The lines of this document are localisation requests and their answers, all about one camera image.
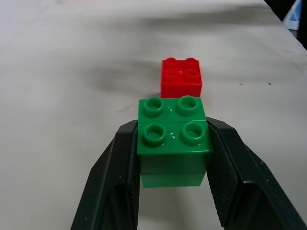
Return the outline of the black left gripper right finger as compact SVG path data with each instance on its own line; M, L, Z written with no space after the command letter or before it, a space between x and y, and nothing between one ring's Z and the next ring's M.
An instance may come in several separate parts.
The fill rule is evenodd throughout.
M224 230L307 230L266 165L227 123L208 117L213 155L207 177Z

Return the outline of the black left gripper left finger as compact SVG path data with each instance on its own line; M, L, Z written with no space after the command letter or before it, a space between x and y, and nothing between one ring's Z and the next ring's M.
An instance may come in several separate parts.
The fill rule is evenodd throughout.
M91 168L71 230L137 230L137 124L132 120L121 125Z

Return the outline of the green studded building block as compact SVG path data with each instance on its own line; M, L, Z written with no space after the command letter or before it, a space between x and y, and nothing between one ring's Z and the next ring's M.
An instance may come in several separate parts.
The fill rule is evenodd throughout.
M139 100L137 154L143 187L200 186L213 154L201 98Z

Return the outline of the red studded building block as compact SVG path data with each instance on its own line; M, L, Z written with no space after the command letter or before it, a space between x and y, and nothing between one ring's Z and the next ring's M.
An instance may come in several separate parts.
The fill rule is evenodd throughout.
M161 65L161 98L200 97L202 78L199 61L169 57Z

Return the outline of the white and blue box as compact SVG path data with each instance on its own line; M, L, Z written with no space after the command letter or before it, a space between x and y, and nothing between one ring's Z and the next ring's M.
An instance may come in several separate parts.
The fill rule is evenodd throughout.
M295 0L283 19L285 27L289 30L298 30L300 23L302 0Z

